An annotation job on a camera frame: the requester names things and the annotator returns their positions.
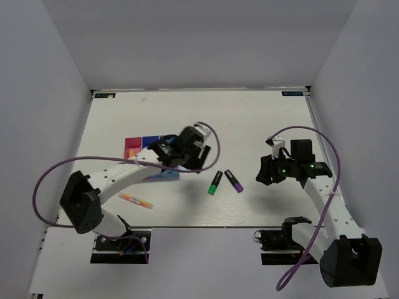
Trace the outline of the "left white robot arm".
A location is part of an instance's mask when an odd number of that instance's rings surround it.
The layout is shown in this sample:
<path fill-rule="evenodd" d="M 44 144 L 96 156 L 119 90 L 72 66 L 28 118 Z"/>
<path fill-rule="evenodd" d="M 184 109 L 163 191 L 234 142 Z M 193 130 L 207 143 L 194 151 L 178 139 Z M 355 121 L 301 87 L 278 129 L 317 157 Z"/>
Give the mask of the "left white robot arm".
<path fill-rule="evenodd" d="M 60 199 L 72 227 L 78 234 L 90 231 L 110 237 L 119 249 L 128 247 L 132 233 L 121 216 L 102 206 L 132 184 L 162 172 L 201 172 L 210 146 L 205 141 L 211 129 L 202 122 L 187 126 L 179 135 L 160 138 L 139 153 L 115 166 L 92 174 L 76 171 L 69 176 Z"/>

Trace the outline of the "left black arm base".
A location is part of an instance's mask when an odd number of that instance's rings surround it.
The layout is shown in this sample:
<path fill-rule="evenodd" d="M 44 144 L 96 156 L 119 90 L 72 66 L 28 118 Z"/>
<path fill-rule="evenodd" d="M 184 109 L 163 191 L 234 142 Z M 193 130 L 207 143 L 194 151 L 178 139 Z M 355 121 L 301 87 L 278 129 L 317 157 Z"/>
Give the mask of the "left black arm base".
<path fill-rule="evenodd" d="M 108 240 L 96 235 L 90 258 L 92 264 L 147 264 L 150 257 L 151 230 L 134 230 L 138 239 Z"/>

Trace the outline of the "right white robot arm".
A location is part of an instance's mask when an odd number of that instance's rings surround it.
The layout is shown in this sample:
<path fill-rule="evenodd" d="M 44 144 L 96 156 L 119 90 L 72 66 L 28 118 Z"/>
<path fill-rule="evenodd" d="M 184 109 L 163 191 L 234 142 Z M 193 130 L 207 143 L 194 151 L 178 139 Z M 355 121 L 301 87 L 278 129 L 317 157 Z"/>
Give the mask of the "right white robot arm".
<path fill-rule="evenodd" d="M 301 260 L 319 264 L 328 287 L 374 285 L 382 245 L 377 238 L 367 237 L 354 221 L 335 189 L 330 168 L 325 162 L 315 160 L 311 140 L 292 140 L 289 151 L 278 136 L 266 143 L 272 153 L 261 158 L 256 181 L 268 186 L 294 178 L 311 198 L 322 225 L 318 229 L 305 216 L 288 217 L 279 230 L 259 230 L 254 234 L 262 250 L 300 250 Z"/>

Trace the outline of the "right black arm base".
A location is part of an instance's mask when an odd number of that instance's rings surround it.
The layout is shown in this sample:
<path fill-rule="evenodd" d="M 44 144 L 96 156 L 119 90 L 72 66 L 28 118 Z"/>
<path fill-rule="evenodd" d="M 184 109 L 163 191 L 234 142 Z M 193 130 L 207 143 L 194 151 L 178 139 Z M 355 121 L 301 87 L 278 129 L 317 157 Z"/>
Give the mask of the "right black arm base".
<path fill-rule="evenodd" d="M 254 239 L 261 245 L 262 265 L 295 265 L 305 250 L 295 242 L 286 242 L 281 230 L 258 229 L 254 233 Z"/>

